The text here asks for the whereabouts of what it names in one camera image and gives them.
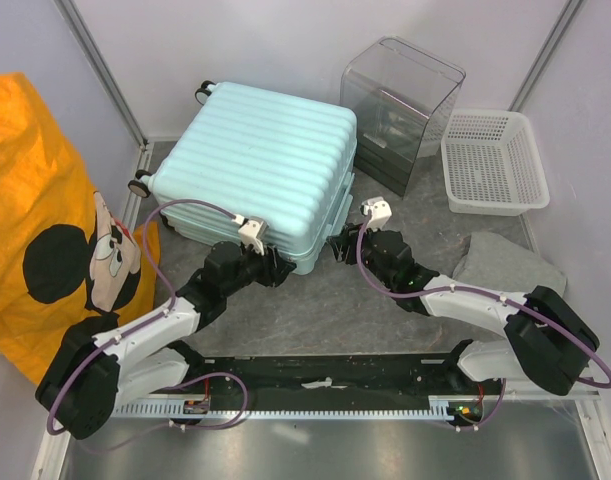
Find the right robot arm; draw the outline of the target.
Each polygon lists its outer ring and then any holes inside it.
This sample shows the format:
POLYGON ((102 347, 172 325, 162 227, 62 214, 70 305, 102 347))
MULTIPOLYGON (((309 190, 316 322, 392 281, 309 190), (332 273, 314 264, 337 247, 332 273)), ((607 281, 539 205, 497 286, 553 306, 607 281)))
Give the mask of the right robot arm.
POLYGON ((464 340, 453 350, 442 377, 454 393, 487 380, 521 379, 565 396, 596 358, 598 337, 549 287, 501 292, 457 282, 418 263, 396 231, 350 224, 328 242, 338 261, 357 266, 399 308, 498 335, 493 342, 464 340))

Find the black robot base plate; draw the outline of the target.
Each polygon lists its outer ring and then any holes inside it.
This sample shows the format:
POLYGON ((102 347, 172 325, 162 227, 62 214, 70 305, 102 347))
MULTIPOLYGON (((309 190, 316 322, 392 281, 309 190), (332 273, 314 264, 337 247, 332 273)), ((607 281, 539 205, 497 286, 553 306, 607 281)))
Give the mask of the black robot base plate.
POLYGON ((500 380, 481 383, 460 379, 451 370, 452 353, 354 354, 322 356, 195 356, 175 393, 199 394, 205 402, 225 399, 245 412, 251 400, 324 400, 359 395, 402 394, 406 397, 445 395, 473 397, 477 403, 450 412, 445 422, 456 429, 474 429, 491 420, 505 393, 500 380))

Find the light blue hard suitcase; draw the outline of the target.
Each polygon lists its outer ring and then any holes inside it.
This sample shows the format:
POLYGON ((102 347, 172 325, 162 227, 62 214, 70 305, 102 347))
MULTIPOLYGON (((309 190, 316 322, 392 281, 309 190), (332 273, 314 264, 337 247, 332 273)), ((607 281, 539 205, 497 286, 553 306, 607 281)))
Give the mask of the light blue hard suitcase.
POLYGON ((357 117, 342 106, 232 82, 205 81, 203 105, 155 173, 128 183, 197 242, 237 241, 241 219, 309 274, 352 202, 357 117))

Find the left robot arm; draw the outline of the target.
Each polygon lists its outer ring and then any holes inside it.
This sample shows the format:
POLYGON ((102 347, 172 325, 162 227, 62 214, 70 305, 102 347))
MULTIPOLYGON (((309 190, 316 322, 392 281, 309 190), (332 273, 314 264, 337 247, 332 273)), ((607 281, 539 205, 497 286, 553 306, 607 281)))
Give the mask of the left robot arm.
POLYGON ((48 411, 48 433, 86 439, 122 404, 156 390, 196 392, 205 371, 176 344, 216 320, 233 294, 253 283, 277 287, 295 268, 274 246, 258 253, 219 242, 155 310, 105 332, 89 320, 70 327, 35 394, 48 411))

